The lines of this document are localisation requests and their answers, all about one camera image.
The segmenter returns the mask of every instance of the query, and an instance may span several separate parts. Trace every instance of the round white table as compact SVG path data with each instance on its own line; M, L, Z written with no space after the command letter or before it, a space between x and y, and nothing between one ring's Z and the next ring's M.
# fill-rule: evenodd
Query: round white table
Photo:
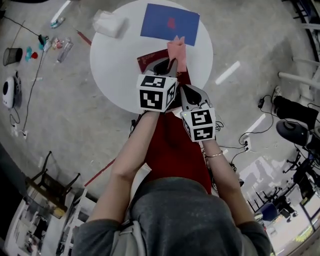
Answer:
M140 36L147 4L186 10L167 0L138 0L114 11L127 18L128 28L119 38L95 33L90 50L93 78L102 93L115 105L141 113L136 83L141 74L137 58L167 48L167 40ZM193 86L203 88L213 64L213 48L208 31L200 21L194 46L186 46L186 63Z

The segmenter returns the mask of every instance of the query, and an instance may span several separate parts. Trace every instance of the gray floor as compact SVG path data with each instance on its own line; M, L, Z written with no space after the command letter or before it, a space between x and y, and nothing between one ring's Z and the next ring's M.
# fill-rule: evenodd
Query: gray floor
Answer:
M51 18L64 2L51 0L39 4L9 4L8 17L20 23L25 21L24 26L42 35L61 39L70 37L74 47L63 63L56 63L56 50L51 49L44 56L38 74L43 81L36 82L29 105L27 140L21 133L18 137L11 135L9 111L0 104L0 141L29 176L39 171L40 158L45 158L51 150L50 172L56 173L62 183L68 183L79 172L81 177L77 186L81 187L117 156L128 138L131 119L137 116L115 106L98 89L90 69L90 46L77 35L75 29L92 40L95 31L91 19L96 11L112 12L129 1L75 2L65 14L66 21L59 28L50 29ZM199 13L209 32L214 60L204 89L225 125L217 133L217 141L221 145L239 147L239 136L262 115L257 108L260 97L272 94L275 85L281 85L287 98L299 98L300 86L280 81L278 72L312 77L312 67L298 65L291 60L292 56L313 60L307 35L299 27L300 22L292 19L294 13L290 4L280 0L176 2ZM11 46L18 30L19 26L9 20L0 22L1 53ZM23 28L14 46L24 50L31 46L40 53L37 37ZM216 78L236 61L240 61L240 68L225 82L216 85ZM26 62L23 59L20 64L0 69L2 82L15 70L19 71L23 102L18 112L22 123L38 64L39 60ZM266 104L264 109L270 111L270 105ZM270 115L267 115L256 131L265 130L271 121ZM282 165L294 151L293 144L281 139L275 126L264 134L252 135L251 144L251 152L239 155L234 161L240 176L255 172L254 178L249 178L244 186L245 193L259 183L269 187L285 179L280 175ZM240 151L229 149L226 156L231 160ZM264 171L264 162L270 166L270 171ZM254 171L250 167L252 164L257 166ZM99 196L107 179L108 171L88 187L89 192Z

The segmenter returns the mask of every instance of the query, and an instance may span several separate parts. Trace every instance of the wooden chair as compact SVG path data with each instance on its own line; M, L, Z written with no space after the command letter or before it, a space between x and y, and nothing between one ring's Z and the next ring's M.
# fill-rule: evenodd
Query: wooden chair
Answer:
M50 175L47 174L48 169L46 168L48 158L51 155L51 151L46 156L42 171L39 172L33 178L27 177L26 182L33 187L36 191L38 191L41 195L43 195L46 199L52 202L56 208L54 209L52 215L60 219L67 211L67 207L65 206L66 195L71 191L72 185L76 182L80 173L66 186L63 186ZM41 176L41 181L36 184L35 180Z

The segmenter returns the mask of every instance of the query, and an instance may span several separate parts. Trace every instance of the blue paper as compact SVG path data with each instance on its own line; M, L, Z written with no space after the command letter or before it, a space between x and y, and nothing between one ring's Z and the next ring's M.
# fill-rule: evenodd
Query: blue paper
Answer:
M194 46L199 25L199 14L165 5L148 3L141 36L172 41L185 37L185 44Z

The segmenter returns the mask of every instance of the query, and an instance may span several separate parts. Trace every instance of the white tissue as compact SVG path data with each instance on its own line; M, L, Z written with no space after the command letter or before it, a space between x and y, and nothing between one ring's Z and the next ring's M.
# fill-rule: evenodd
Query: white tissue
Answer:
M96 32L115 38L125 19L115 13L98 10L93 17L93 27Z

